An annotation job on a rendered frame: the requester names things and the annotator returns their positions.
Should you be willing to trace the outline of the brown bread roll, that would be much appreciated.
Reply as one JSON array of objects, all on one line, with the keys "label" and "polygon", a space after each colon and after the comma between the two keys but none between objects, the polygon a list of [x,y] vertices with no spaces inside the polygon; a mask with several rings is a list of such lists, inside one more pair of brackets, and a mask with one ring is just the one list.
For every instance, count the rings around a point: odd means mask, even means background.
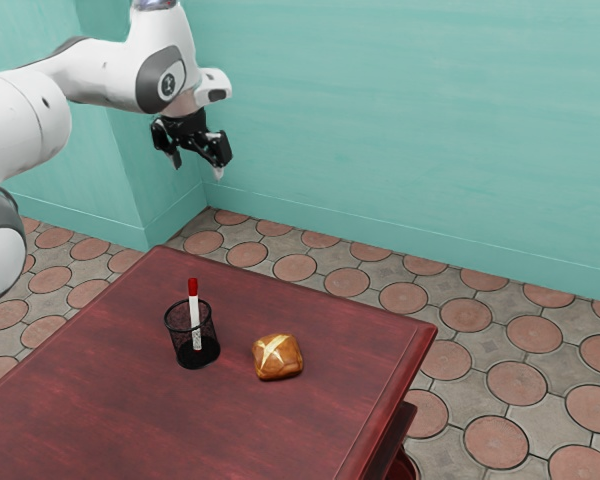
[{"label": "brown bread roll", "polygon": [[262,381],[294,377],[304,370],[301,349],[292,334],[261,337],[252,344],[251,352],[256,375]]}]

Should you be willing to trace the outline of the black mesh pen holder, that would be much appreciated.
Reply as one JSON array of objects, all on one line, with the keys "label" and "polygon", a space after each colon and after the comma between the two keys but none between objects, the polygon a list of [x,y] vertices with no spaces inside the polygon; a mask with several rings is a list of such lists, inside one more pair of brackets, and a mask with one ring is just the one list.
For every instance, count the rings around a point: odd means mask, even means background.
[{"label": "black mesh pen holder", "polygon": [[206,367],[216,361],[221,352],[211,306],[200,300],[198,310],[199,324],[196,326],[191,324],[188,300],[174,303],[164,314],[164,324],[169,332],[177,362],[189,370]]}]

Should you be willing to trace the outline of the white pen with red cap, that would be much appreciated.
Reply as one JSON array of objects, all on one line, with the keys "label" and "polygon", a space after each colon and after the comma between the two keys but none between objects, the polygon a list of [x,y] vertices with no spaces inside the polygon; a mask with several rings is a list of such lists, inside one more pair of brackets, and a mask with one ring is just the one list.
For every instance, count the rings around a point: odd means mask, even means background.
[{"label": "white pen with red cap", "polygon": [[189,278],[187,286],[188,286],[188,305],[189,305],[189,315],[190,315],[192,349],[194,351],[201,351],[202,350],[202,337],[201,337],[201,331],[200,331],[198,280],[196,278]]}]

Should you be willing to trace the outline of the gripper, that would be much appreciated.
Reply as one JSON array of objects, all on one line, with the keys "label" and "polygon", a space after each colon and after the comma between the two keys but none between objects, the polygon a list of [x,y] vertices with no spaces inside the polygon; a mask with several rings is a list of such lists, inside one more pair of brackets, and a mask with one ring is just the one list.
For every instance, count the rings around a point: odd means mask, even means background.
[{"label": "gripper", "polygon": [[178,147],[195,150],[211,166],[214,178],[221,180],[233,159],[224,130],[209,132],[204,108],[183,117],[160,115],[150,125],[154,148],[165,151],[175,170],[182,166]]}]

